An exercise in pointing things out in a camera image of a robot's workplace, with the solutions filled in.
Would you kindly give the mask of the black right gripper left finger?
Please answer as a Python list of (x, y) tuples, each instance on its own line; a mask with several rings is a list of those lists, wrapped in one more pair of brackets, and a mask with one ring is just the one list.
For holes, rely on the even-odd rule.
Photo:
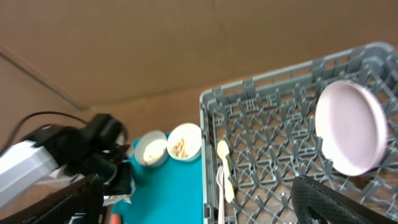
[(91, 174), (2, 219), (1, 224), (58, 224), (72, 220), (95, 224), (100, 220), (103, 202), (103, 180)]

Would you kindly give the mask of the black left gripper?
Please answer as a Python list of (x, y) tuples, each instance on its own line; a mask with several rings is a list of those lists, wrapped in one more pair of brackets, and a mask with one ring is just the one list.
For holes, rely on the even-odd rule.
[(130, 144), (117, 145), (115, 152), (104, 153), (105, 158), (116, 165), (114, 177), (105, 184), (106, 196), (129, 195), (132, 193), (134, 167), (129, 160)]

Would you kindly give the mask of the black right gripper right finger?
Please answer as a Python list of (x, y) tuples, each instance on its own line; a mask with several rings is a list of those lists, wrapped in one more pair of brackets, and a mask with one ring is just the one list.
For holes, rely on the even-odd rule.
[(290, 194), (300, 224), (397, 224), (307, 175), (294, 178)]

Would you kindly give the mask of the white plate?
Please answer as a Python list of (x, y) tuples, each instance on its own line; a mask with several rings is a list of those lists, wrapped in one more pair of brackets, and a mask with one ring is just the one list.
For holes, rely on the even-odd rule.
[(323, 155), (347, 176), (373, 169), (386, 152), (387, 118), (380, 102), (370, 90), (350, 81), (335, 81), (322, 91), (315, 131), (322, 138)]

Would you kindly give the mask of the white plastic fork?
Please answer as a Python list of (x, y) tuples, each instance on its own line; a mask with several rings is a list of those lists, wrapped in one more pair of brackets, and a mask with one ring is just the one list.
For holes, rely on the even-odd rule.
[(216, 175), (216, 183), (218, 185), (219, 190), (219, 199), (218, 199), (218, 224), (225, 224), (224, 219), (224, 174), (223, 174), (223, 166), (219, 166), (217, 175)]

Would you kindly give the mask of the yellow plastic spoon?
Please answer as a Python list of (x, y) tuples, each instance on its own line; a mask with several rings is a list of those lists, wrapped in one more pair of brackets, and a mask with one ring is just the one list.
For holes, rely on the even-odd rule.
[(225, 198), (228, 203), (231, 203), (234, 200), (235, 196), (234, 196), (233, 185), (228, 179), (230, 177), (230, 170), (226, 156), (229, 155), (229, 147), (226, 141), (221, 140), (218, 143), (216, 150), (218, 157), (221, 159), (223, 163)]

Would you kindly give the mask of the white napkin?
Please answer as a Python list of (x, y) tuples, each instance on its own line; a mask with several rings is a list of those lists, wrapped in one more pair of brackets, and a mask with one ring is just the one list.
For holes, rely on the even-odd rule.
[(118, 203), (120, 201), (125, 201), (127, 203), (131, 203), (131, 196), (133, 195), (135, 190), (136, 190), (135, 183), (132, 182), (131, 183), (131, 192), (130, 192), (130, 194), (104, 196), (103, 197), (104, 198), (103, 206), (113, 205), (113, 204)]

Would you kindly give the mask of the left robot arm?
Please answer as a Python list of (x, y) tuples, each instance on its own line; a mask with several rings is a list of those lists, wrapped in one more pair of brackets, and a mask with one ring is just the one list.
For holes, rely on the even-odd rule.
[(66, 176), (98, 175), (104, 183), (106, 203), (133, 194), (127, 130), (119, 120), (99, 113), (83, 128), (45, 124), (13, 143), (27, 120), (17, 124), (1, 152), (2, 207), (55, 171)]

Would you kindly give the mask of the grey dishwasher rack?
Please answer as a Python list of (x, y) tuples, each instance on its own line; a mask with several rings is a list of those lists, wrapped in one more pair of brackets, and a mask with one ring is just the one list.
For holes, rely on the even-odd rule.
[[(333, 169), (315, 134), (321, 92), (337, 80), (365, 86), (387, 116), (388, 143), (381, 163), (359, 176)], [(234, 200), (226, 223), (296, 223), (290, 196), (300, 174), (397, 220), (397, 50), (374, 42), (206, 90), (200, 97), (203, 221), (216, 223), (221, 160), (225, 141)]]

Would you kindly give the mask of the orange carrot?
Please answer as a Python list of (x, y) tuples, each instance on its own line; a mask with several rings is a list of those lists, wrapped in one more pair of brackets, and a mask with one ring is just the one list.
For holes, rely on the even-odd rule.
[(120, 216), (120, 214), (114, 213), (111, 215), (110, 224), (122, 224), (122, 217)]

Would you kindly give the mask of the white bowl with crumbs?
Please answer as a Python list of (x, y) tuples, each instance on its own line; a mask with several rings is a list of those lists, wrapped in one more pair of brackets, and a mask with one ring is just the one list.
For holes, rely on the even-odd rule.
[(169, 157), (167, 137), (159, 130), (146, 133), (140, 138), (134, 149), (136, 161), (146, 167), (160, 167)]

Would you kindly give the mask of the teal plastic tray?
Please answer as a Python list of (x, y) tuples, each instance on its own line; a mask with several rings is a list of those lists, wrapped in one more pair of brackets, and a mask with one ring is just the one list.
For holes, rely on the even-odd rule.
[(134, 166), (136, 190), (131, 203), (121, 201), (112, 212), (123, 223), (203, 223), (201, 159), (191, 162), (168, 158), (156, 169)]

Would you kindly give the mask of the white bowl with nuts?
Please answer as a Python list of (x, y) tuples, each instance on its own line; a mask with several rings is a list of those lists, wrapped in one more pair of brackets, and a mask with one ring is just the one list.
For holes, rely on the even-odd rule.
[(201, 156), (201, 129), (194, 123), (177, 126), (167, 138), (167, 152), (178, 161), (191, 162)]

